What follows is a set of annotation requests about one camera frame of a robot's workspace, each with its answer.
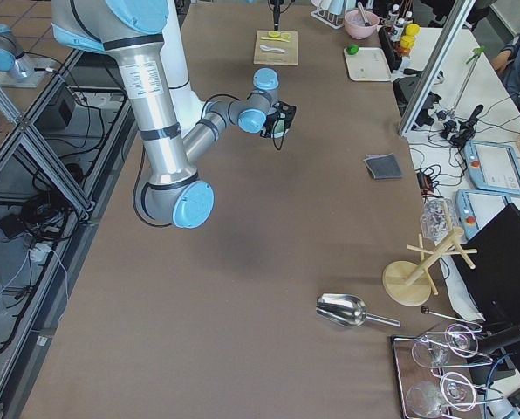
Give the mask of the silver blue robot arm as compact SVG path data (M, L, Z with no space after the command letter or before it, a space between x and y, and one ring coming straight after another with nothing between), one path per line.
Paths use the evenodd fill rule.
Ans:
M296 108L278 98L270 68L255 72L245 100L200 102L172 1L54 1L51 13L60 44L115 60L149 162L133 206L156 222L183 229L206 222L215 195L195 163L228 126L264 138L284 137L291 126Z

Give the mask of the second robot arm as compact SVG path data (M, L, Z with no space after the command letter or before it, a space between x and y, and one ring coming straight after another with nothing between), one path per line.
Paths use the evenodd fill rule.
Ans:
M0 24L0 86L36 88L44 75L35 71L31 59L6 24Z

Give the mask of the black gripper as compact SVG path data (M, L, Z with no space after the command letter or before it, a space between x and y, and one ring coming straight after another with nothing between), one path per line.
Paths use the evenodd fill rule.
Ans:
M291 128L297 107L279 100L267 115L260 136L274 139L274 147L280 151L284 145L284 135Z

